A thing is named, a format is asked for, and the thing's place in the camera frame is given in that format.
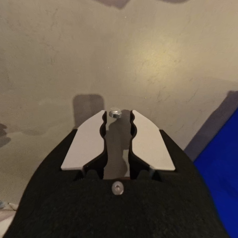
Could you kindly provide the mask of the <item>blue plastic bin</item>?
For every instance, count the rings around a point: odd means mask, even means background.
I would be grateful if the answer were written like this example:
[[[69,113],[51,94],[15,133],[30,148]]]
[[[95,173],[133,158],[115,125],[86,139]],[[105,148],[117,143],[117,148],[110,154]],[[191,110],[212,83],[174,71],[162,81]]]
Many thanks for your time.
[[[238,109],[195,159],[231,238],[238,237]]]

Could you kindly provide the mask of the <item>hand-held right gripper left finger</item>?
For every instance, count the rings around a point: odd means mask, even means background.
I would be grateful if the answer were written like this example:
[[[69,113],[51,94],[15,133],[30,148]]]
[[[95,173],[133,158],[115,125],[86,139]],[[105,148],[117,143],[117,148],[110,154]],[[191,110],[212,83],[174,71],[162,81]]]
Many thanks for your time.
[[[106,123],[107,112],[101,110],[77,128],[61,165],[62,171],[81,171],[85,177],[89,171],[94,170],[103,179],[108,162]]]

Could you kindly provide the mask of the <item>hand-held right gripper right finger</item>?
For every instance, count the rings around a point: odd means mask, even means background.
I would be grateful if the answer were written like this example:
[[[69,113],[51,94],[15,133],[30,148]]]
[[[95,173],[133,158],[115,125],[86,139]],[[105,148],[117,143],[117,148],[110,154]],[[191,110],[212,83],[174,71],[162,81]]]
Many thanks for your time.
[[[151,177],[158,171],[175,172],[175,165],[159,128],[136,110],[130,112],[130,124],[130,179],[137,179],[143,170]]]

